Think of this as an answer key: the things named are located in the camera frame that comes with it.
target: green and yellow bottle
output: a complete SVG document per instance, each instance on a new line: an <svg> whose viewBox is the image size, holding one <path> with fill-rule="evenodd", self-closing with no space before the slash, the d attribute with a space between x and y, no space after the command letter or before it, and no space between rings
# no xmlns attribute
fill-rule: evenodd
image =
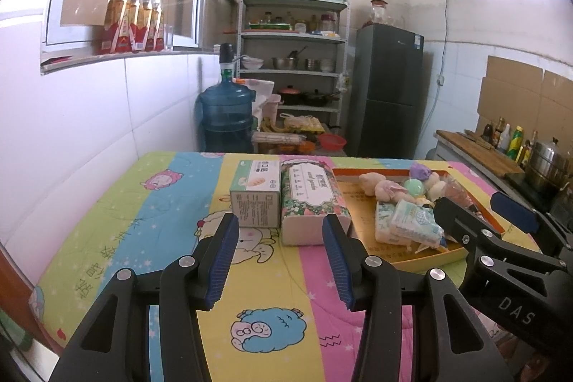
<svg viewBox="0 0 573 382"><path fill-rule="evenodd" d="M522 141L523 141L523 128L517 125L517 127L515 127L514 136L511 138L511 143L509 143L509 149L507 150L507 157L509 157L512 160L516 159Z"/></svg>

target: red plastic bowl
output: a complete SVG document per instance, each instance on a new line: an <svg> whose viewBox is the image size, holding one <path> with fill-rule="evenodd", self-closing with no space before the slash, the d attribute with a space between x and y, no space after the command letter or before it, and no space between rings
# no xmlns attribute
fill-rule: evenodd
<svg viewBox="0 0 573 382"><path fill-rule="evenodd" d="M318 136L320 145L328 151L341 151L345 147L346 140L342 136L333 133L323 133Z"/></svg>

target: refrigerator door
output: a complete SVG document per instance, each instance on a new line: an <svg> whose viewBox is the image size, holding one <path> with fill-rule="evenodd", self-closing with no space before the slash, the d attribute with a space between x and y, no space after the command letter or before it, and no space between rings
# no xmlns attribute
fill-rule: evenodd
<svg viewBox="0 0 573 382"><path fill-rule="evenodd" d="M410 159L415 149L416 107L366 101L358 157Z"/></svg>
<svg viewBox="0 0 573 382"><path fill-rule="evenodd" d="M419 106L423 37L388 25L373 25L368 99Z"/></svg>

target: orange tray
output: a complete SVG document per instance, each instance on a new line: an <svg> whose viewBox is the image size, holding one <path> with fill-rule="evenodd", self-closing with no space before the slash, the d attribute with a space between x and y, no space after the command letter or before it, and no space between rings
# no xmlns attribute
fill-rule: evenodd
<svg viewBox="0 0 573 382"><path fill-rule="evenodd" d="M409 178L407 169L345 169L334 168L334 176L339 184L340 191L345 198L346 205L352 216L351 236L358 238L369 254L379 256L394 265L397 269L409 272L421 272L433 267L441 267L451 262L465 258L468 252L459 243L448 241L448 251L439 252L430 248L415 254L416 248L408 251L405 246L379 243L375 239L375 210L376 198L366 196L358 183L358 176L363 173L376 172L397 182ZM435 170L443 176L456 179L455 175L447 170ZM466 189L469 197L481 211L483 218L499 233L504 233L502 226L494 216L480 203L475 196Z"/></svg>

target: blue water bottle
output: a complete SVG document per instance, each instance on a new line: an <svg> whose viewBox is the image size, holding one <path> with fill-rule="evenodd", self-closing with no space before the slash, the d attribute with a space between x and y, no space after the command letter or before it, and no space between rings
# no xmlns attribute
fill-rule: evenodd
<svg viewBox="0 0 573 382"><path fill-rule="evenodd" d="M203 107L206 151L252 153L251 128L255 92L233 83L233 45L223 43L219 51L221 82L199 95Z"/></svg>

